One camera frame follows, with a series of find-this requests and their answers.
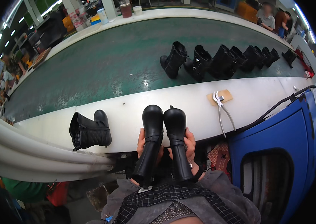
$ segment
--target green fabric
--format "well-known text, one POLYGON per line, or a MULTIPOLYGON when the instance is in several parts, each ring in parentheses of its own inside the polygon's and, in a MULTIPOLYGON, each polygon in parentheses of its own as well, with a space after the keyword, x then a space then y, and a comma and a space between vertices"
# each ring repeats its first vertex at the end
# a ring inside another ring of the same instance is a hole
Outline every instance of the green fabric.
POLYGON ((1 178, 6 190, 16 199, 24 203, 35 203, 46 197, 48 185, 52 183, 37 183, 17 181, 9 178, 1 178))

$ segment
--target black leather boot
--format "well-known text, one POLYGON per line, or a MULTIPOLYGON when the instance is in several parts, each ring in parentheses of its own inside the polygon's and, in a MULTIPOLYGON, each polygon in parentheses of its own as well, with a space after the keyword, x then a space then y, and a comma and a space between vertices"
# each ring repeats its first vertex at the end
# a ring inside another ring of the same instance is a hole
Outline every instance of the black leather boot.
POLYGON ((286 53, 282 52, 281 54, 289 64, 290 68, 292 68, 292 62, 295 60, 297 54, 293 52, 290 48, 289 50, 287 50, 286 53))
POLYGON ((243 55, 243 53, 239 50, 239 48, 233 46, 230 49, 230 52, 234 55, 235 57, 235 63, 233 63, 230 67, 230 69, 227 70, 225 73, 227 77, 232 77, 236 70, 240 68, 245 62, 247 61, 246 57, 243 55))
POLYGON ((112 142, 108 118, 103 110, 97 110, 94 120, 76 112, 70 123, 70 136, 74 145, 74 151, 89 148, 94 145, 109 146, 112 142))
POLYGON ((169 78, 177 78, 178 70, 187 57, 185 47, 176 41, 173 43, 169 56, 161 56, 159 61, 169 78))
POLYGON ((136 163, 132 178, 141 187, 148 188, 163 140, 163 111, 157 105, 149 105, 143 110, 142 120, 145 133, 144 150, 136 163))
POLYGON ((203 46, 196 45, 194 50, 194 59, 187 58, 184 62, 184 69, 196 81, 201 82, 204 78, 205 71, 209 68, 211 63, 211 56, 203 46))
POLYGON ((220 45, 218 52, 216 52, 208 72, 214 78, 220 78, 230 69, 235 61, 236 59, 229 48, 222 44, 220 45))
MULTIPOLYGON (((264 47, 262 51, 265 53, 265 52, 268 52, 269 49, 267 47, 264 47)), ((268 59, 268 61, 265 64, 265 66, 268 67, 268 68, 272 65, 272 63, 274 63, 275 61, 280 59, 280 56, 277 53, 277 51, 275 50, 275 48, 273 48, 271 50, 269 57, 270 58, 268 59)))
POLYGON ((164 112, 164 124, 167 129, 167 136, 173 153, 175 180, 183 182, 193 177, 189 163, 187 161, 184 135, 186 131, 185 113, 177 108, 170 107, 164 112))
POLYGON ((259 57, 256 61, 255 66, 258 67, 259 69, 262 69, 264 66, 264 63, 267 61, 267 57, 265 54, 260 50, 259 47, 255 46, 256 51, 259 53, 259 57))
POLYGON ((247 61, 240 66, 240 69, 244 72, 251 72, 255 67, 256 61, 260 58, 259 53, 256 51, 255 47, 249 45, 243 55, 246 57, 247 61))

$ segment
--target checkered fabric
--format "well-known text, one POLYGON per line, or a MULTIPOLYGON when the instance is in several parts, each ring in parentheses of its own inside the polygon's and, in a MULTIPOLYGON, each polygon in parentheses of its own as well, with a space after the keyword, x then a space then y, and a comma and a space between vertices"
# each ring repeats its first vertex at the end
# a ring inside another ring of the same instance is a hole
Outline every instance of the checkered fabric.
POLYGON ((219 198, 219 196, 202 187, 196 185, 180 186, 166 183, 155 186, 149 191, 128 195, 122 202, 117 218, 113 224, 127 223, 139 207, 147 207, 163 201, 177 201, 195 196, 204 196, 215 211, 229 224, 245 223, 232 209, 219 198))

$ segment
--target wristwatch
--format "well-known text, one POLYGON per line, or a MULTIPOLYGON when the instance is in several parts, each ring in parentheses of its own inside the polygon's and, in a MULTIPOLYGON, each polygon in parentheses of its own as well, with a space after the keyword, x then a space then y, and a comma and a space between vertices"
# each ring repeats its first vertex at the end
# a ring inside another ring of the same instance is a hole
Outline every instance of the wristwatch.
POLYGON ((194 175, 194 177, 191 179, 191 181, 192 181, 193 183, 198 182, 199 177, 200 177, 203 173, 204 173, 204 168, 203 168, 203 166, 199 166, 198 172, 194 175))

